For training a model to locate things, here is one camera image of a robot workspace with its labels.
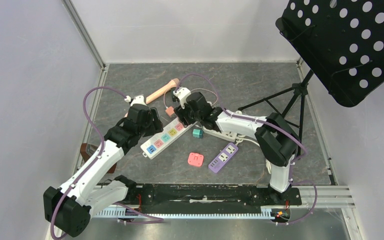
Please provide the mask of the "white multicolour power strip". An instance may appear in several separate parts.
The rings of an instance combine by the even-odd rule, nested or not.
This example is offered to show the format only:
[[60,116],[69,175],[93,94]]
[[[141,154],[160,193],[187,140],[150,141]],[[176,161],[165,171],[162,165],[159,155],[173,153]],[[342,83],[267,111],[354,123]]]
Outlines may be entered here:
[[160,153],[162,153],[166,148],[168,148],[172,143],[174,143],[179,137],[186,133],[191,127],[194,126],[194,123],[187,126],[181,131],[175,129],[175,125],[179,122],[178,118],[172,120],[166,126],[163,127],[163,131],[157,133],[145,141],[140,149],[142,150],[142,155],[145,158],[154,159]]

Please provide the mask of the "pink cube socket adapter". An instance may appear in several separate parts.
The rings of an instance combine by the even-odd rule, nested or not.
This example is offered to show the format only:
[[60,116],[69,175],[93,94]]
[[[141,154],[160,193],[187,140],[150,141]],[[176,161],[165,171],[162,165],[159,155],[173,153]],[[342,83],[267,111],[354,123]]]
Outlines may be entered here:
[[182,131],[183,129],[185,129],[186,127],[182,124],[182,123],[178,123],[175,125],[174,127],[178,132]]

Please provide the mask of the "white usb power strip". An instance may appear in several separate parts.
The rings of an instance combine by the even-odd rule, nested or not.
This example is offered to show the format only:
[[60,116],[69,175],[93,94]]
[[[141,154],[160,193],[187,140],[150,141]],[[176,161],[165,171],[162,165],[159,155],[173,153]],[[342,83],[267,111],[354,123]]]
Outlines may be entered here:
[[211,135],[213,137],[216,137],[216,138],[219,138],[219,139],[222,139],[222,140],[225,140],[225,141],[229,141],[229,142],[232,142],[232,143],[236,141],[236,138],[238,136],[238,134],[235,133],[235,132],[231,132],[231,131],[221,131],[221,132],[219,132],[219,131],[207,129],[204,126],[202,127],[202,130],[204,131],[204,133],[206,133],[208,135]]

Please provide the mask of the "salmon usb charger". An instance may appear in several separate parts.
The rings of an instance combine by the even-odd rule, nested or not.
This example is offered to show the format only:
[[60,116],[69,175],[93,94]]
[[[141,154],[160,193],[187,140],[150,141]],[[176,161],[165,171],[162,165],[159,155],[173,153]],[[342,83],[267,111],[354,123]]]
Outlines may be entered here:
[[167,107],[166,110],[165,110],[165,112],[166,112],[166,114],[167,114],[170,118],[173,118],[173,117],[176,115],[173,106]]

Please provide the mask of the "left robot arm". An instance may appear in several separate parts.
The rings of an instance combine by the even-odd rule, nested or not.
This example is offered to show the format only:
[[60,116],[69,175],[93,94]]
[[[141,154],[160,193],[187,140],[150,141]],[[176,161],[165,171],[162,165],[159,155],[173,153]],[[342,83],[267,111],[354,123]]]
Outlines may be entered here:
[[48,187],[43,193],[45,219],[63,231],[63,236],[77,237],[89,224],[92,216],[122,201],[132,204],[137,198],[135,188],[120,180],[106,187],[94,187],[108,170],[121,160],[140,138],[163,131],[158,111],[145,104],[132,104],[126,117],[120,119],[103,136],[96,152],[70,179],[60,187]]

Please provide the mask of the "purple power strip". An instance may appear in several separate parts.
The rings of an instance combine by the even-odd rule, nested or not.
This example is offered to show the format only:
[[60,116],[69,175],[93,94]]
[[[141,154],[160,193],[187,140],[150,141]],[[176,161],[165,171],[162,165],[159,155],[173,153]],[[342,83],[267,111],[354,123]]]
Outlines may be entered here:
[[238,152],[239,148],[236,144],[230,142],[225,148],[209,163],[208,168],[213,173],[218,173],[230,159]]

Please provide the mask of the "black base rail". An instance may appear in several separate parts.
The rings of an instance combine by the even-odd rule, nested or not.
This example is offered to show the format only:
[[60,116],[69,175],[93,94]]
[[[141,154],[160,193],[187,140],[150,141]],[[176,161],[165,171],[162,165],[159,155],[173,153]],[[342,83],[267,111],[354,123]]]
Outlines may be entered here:
[[275,193],[252,184],[137,184],[122,204],[145,214],[257,214],[261,207],[302,205],[298,188]]

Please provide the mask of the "teal usb charger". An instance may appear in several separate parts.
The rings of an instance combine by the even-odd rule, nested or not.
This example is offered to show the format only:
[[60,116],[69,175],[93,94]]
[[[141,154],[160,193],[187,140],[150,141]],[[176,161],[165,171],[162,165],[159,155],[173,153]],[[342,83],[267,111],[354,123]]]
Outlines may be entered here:
[[204,136],[204,131],[202,129],[193,129],[192,136],[197,139],[202,139]]

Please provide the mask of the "coral plug adapter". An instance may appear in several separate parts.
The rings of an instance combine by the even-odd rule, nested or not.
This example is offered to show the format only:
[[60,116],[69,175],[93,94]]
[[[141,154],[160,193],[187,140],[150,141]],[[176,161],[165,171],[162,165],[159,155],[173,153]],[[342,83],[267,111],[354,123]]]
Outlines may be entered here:
[[191,152],[188,156],[187,163],[194,167],[201,167],[204,162],[204,156],[199,153]]

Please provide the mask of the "black music stand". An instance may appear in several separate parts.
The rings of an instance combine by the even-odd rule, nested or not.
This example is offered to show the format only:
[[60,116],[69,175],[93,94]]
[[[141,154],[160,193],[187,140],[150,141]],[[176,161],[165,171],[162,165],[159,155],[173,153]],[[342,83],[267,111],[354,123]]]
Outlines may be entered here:
[[339,105],[384,83],[384,0],[291,0],[275,26]]

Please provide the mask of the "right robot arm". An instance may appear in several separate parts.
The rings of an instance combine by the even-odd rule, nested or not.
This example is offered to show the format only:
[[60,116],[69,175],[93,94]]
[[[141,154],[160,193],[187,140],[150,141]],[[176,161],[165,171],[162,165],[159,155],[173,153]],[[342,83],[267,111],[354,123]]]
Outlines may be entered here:
[[173,92],[174,109],[179,121],[186,127],[200,123],[207,130],[233,132],[257,141],[265,159],[271,165],[269,199],[282,204],[289,198],[290,164],[303,145],[298,135],[278,113],[249,116],[222,107],[213,107],[201,92],[181,87]]

